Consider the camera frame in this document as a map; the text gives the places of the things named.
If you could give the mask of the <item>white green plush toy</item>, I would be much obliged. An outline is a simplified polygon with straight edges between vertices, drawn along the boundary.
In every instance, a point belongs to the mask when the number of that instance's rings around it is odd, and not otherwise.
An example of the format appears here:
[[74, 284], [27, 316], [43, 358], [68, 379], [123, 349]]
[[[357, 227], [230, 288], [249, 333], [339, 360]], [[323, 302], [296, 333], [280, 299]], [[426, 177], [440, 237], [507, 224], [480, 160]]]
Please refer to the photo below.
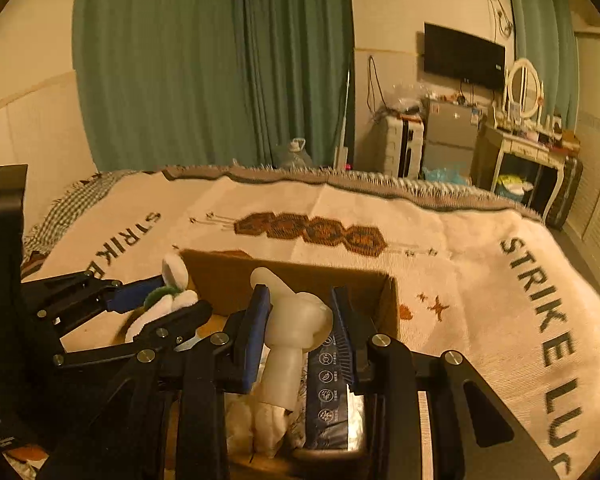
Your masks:
[[189, 288], [189, 274], [184, 260], [177, 252], [170, 252], [162, 259], [163, 285], [153, 290], [143, 303], [143, 313], [132, 322], [125, 333], [124, 342], [133, 341], [145, 325], [198, 301], [197, 293]]

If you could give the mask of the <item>white fluffy plush bundle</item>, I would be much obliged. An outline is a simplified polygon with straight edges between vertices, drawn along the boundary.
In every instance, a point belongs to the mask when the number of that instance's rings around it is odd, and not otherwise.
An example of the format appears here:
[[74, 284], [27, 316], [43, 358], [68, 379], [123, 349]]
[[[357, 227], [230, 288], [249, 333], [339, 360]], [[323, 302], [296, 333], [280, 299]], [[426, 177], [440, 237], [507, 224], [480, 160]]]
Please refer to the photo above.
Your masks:
[[229, 456], [254, 454], [273, 458], [287, 431], [298, 420], [298, 410], [262, 403], [253, 394], [224, 394], [226, 447]]

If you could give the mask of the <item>dark blue packet in box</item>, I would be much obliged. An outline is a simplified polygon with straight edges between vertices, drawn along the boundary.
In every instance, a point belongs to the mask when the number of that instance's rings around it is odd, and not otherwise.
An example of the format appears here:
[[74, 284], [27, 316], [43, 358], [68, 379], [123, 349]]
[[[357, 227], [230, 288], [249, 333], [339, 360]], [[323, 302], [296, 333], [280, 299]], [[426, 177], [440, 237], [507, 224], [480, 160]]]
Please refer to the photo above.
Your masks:
[[355, 455], [365, 448], [365, 406], [343, 378], [336, 339], [330, 334], [309, 353], [302, 451]]

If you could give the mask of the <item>brown cardboard box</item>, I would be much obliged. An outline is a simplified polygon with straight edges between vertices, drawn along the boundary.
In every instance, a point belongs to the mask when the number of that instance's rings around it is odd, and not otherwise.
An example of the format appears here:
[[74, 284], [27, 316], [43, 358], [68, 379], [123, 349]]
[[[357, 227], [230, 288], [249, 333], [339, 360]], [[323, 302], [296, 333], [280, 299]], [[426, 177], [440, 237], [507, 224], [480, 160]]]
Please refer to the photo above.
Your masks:
[[303, 356], [319, 347], [337, 321], [336, 311], [315, 295], [294, 292], [270, 269], [252, 272], [253, 318], [238, 326], [247, 337], [245, 365], [220, 359], [233, 357], [235, 336], [216, 346], [205, 341], [184, 353], [183, 396], [175, 445], [175, 477], [178, 479], [226, 479], [224, 399], [225, 390], [250, 392], [258, 374], [262, 347], [271, 349], [272, 363], [265, 367], [264, 386], [276, 405], [290, 408], [300, 388]]

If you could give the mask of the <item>striped bed sheet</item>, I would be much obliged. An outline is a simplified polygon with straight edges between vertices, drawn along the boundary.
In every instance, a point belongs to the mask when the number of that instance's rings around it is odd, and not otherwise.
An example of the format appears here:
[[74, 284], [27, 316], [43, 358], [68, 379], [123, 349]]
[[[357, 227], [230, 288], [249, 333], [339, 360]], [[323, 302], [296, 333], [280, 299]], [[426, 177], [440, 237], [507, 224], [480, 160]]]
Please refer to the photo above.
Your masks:
[[102, 200], [121, 179], [131, 174], [135, 174], [135, 171], [107, 171], [70, 184], [50, 203], [43, 219], [23, 237], [22, 264], [25, 266], [37, 256], [47, 256], [85, 211]]

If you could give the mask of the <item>cream printed bed blanket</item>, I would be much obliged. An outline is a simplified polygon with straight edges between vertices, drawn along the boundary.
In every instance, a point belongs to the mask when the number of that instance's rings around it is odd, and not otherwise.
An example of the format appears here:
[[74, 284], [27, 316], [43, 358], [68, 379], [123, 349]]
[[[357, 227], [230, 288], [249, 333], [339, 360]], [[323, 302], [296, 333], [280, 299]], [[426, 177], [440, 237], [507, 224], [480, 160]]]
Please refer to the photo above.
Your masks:
[[121, 179], [31, 261], [132, 282], [172, 250], [380, 275], [378, 324], [467, 356], [560, 478], [600, 456], [600, 295], [523, 206], [362, 172], [171, 166]]

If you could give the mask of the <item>clear water jug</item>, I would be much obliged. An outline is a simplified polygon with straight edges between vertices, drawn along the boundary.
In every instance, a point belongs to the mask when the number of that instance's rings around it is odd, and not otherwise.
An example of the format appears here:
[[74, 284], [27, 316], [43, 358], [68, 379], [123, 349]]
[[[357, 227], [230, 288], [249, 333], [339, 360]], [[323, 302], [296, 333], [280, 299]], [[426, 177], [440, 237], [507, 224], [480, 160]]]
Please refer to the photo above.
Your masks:
[[274, 166], [278, 169], [313, 168], [312, 158], [306, 151], [306, 140], [293, 138], [273, 151]]

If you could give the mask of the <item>white mop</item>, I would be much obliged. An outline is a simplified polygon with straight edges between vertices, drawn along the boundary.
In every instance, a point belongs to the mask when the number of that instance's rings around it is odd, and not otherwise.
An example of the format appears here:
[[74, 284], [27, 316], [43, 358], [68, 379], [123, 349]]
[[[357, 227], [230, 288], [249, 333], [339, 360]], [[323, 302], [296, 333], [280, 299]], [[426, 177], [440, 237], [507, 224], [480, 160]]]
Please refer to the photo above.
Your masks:
[[346, 88], [344, 88], [344, 101], [342, 107], [342, 117], [338, 136], [338, 144], [335, 150], [334, 168], [338, 171], [346, 170], [348, 163], [348, 148], [346, 145], [347, 122], [349, 114], [349, 98], [351, 89], [351, 70], [347, 71]]

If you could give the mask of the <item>white suitcase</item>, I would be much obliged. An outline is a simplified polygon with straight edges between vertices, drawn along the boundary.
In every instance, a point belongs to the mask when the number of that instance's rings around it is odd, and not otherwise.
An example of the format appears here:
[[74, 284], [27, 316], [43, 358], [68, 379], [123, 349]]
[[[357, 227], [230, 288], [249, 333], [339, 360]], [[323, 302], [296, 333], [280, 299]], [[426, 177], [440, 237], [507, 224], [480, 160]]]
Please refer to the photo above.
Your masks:
[[417, 115], [386, 115], [376, 126], [376, 166], [382, 174], [417, 179], [422, 169], [425, 125]]

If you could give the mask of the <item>large green curtain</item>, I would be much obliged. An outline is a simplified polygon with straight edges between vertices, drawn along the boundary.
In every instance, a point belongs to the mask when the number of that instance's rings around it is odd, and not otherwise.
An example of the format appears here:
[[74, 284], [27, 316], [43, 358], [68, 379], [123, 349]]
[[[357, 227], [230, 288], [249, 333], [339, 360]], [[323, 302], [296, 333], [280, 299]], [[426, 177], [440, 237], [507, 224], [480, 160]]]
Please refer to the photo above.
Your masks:
[[351, 70], [351, 0], [74, 0], [72, 57], [105, 171], [269, 165], [306, 140], [332, 163]]

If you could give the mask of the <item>dark suitcase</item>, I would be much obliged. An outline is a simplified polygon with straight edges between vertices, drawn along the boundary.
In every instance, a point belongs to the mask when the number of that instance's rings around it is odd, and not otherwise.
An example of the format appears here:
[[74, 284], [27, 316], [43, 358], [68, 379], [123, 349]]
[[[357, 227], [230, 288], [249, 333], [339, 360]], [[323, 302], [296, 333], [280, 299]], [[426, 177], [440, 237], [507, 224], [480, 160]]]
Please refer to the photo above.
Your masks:
[[571, 206], [583, 174], [583, 164], [577, 157], [567, 156], [564, 166], [564, 178], [559, 192], [550, 207], [546, 224], [561, 230], [569, 216]]

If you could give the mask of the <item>grey mini fridge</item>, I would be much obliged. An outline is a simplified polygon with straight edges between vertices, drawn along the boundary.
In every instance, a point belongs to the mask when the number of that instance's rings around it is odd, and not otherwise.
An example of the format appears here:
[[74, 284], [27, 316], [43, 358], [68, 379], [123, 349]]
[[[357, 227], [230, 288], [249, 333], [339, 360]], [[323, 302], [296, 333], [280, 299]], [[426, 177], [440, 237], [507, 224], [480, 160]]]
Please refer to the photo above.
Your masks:
[[470, 107], [430, 100], [422, 166], [427, 170], [453, 170], [468, 178], [478, 136], [478, 119]]

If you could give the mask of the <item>white dressing table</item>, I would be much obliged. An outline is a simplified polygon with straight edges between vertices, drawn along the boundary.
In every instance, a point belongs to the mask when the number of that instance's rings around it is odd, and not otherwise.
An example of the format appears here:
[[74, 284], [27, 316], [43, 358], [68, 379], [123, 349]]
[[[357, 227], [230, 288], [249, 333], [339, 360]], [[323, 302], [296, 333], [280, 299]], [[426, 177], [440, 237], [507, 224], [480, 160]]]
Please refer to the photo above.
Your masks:
[[566, 156], [546, 145], [488, 125], [479, 128], [470, 177], [478, 188], [495, 192], [502, 174], [528, 176], [533, 185], [524, 200], [547, 222], [565, 181]]

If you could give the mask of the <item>white sliding wardrobe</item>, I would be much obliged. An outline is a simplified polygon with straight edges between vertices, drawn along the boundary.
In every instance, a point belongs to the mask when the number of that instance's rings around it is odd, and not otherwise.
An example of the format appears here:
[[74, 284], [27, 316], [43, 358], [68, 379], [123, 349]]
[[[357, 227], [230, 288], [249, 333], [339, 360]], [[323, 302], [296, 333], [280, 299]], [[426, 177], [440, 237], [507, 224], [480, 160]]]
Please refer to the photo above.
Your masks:
[[577, 32], [579, 104], [576, 135], [583, 174], [567, 231], [600, 283], [600, 32]]

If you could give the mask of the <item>white oval vanity mirror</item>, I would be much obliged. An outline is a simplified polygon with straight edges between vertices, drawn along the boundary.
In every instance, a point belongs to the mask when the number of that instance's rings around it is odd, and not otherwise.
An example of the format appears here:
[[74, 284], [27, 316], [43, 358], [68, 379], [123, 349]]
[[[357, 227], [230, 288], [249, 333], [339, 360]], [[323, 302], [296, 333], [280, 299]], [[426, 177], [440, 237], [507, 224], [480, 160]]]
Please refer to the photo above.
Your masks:
[[508, 119], [540, 119], [544, 84], [528, 58], [518, 58], [506, 70], [504, 110]]

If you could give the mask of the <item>narrow green curtain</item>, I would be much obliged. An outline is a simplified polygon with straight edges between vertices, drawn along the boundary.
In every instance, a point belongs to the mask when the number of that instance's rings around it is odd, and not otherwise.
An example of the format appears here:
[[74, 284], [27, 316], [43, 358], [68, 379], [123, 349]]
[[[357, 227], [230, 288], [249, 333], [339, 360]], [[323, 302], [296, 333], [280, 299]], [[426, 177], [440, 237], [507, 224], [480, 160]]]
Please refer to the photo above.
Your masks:
[[544, 84], [545, 120], [559, 113], [562, 126], [576, 125], [579, 62], [568, 0], [510, 0], [515, 54], [529, 60]]

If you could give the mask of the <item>black wall television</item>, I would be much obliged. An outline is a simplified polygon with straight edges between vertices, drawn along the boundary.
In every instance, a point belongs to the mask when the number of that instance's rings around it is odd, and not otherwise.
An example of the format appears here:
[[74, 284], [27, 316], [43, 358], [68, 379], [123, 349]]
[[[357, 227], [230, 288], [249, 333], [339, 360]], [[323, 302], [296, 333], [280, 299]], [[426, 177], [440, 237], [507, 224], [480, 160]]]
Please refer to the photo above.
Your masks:
[[424, 25], [424, 72], [495, 92], [504, 89], [505, 48], [431, 23]]

